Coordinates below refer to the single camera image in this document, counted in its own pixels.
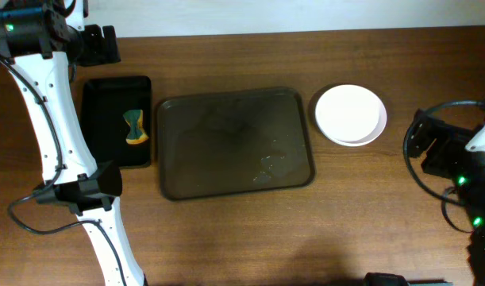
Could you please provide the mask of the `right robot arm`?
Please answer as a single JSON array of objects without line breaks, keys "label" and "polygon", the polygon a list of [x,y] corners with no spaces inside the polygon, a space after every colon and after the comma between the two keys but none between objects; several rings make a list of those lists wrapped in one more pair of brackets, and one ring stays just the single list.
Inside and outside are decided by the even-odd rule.
[{"label": "right robot arm", "polygon": [[451,180],[453,187],[442,196],[456,195],[472,223],[468,263],[474,284],[485,285],[485,123],[474,130],[449,125],[418,110],[414,128],[404,141],[406,159],[425,154],[421,170]]}]

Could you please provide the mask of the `light green plate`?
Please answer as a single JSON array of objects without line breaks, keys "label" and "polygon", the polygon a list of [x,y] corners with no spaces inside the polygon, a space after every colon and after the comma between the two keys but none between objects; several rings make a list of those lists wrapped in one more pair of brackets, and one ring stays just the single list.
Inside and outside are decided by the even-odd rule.
[{"label": "light green plate", "polygon": [[358,147],[374,141],[385,129],[385,107],[356,108],[355,110],[316,110],[320,131],[338,145]]}]

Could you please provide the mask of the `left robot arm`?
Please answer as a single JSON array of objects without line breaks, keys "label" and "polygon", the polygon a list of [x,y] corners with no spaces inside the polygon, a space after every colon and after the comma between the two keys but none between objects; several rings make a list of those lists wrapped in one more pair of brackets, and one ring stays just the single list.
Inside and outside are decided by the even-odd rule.
[{"label": "left robot arm", "polygon": [[87,147],[71,96],[77,67],[120,61],[112,26],[86,25],[85,1],[8,1],[0,8],[0,64],[24,99],[43,181],[29,195],[66,207],[87,232],[108,285],[144,285],[121,218],[122,178]]}]

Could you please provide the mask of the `pink white plate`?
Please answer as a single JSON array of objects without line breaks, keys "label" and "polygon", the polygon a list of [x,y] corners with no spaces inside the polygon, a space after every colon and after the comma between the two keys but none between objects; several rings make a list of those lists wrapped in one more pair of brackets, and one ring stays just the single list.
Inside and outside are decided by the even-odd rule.
[{"label": "pink white plate", "polygon": [[387,111],[374,92],[358,85],[341,84],[319,97],[314,119],[331,141],[358,147],[374,141],[384,131]]}]

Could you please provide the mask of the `yellow green sponge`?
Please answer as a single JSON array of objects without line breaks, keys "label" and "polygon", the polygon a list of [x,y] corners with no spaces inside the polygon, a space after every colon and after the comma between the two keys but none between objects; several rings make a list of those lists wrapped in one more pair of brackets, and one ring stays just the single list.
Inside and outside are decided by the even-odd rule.
[{"label": "yellow green sponge", "polygon": [[123,114],[123,118],[129,126],[129,132],[125,139],[128,145],[139,145],[149,139],[144,130],[143,110],[128,110]]}]

